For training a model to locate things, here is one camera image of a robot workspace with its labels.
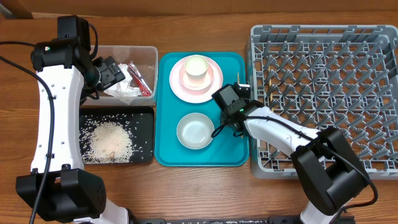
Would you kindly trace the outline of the white tissue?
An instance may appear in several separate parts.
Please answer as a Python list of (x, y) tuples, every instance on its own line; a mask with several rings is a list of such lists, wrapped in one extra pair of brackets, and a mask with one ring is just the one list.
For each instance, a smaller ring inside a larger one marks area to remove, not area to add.
[(132, 87), (131, 82), (133, 80), (132, 76), (128, 72), (128, 66), (124, 63), (120, 63), (118, 67), (121, 69), (122, 73), (125, 76), (125, 79), (121, 82), (109, 87), (104, 92), (107, 95), (111, 95), (114, 97), (136, 97), (142, 96), (142, 93), (139, 87)]

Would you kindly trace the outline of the red sauce packet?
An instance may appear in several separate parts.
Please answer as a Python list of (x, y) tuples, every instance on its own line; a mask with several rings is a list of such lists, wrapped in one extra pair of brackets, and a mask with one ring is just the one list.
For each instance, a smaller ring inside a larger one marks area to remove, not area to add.
[(130, 61), (127, 66), (128, 66), (127, 70), (130, 72), (131, 76), (136, 81), (136, 83), (141, 91), (142, 96), (151, 96), (152, 90), (149, 88), (149, 86), (143, 79), (138, 68), (134, 65), (134, 63), (132, 61)]

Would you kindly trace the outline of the grey bowl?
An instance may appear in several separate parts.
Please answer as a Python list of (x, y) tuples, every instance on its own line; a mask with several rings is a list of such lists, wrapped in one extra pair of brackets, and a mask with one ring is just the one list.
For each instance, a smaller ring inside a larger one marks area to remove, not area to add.
[(215, 130), (209, 117), (202, 113), (185, 115), (177, 125), (177, 139), (186, 148), (199, 150), (212, 142), (211, 134)]

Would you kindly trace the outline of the white cup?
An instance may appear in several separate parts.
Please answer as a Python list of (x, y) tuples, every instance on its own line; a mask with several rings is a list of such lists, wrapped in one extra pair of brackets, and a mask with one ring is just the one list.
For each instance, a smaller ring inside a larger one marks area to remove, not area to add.
[(204, 56), (189, 56), (183, 67), (188, 76), (188, 80), (194, 85), (201, 85), (205, 81), (205, 76), (208, 71), (208, 61)]

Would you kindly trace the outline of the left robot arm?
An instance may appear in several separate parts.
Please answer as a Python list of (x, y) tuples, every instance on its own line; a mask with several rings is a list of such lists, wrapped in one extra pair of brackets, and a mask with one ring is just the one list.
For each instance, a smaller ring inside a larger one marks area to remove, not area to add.
[(132, 223), (130, 211), (106, 196), (101, 177), (84, 170), (79, 107), (101, 75), (89, 40), (66, 35), (39, 42), (31, 54), (39, 86), (39, 130), (30, 174), (16, 179), (32, 216), (60, 223)]

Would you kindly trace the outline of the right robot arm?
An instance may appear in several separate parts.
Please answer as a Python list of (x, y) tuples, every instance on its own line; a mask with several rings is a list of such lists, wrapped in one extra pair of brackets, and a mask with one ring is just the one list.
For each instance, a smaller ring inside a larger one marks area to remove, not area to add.
[(293, 123), (253, 100), (219, 101), (221, 126), (234, 136), (264, 141), (287, 155), (309, 203), (300, 214), (301, 223), (335, 223), (367, 186), (368, 173), (342, 132), (334, 127), (322, 131)]

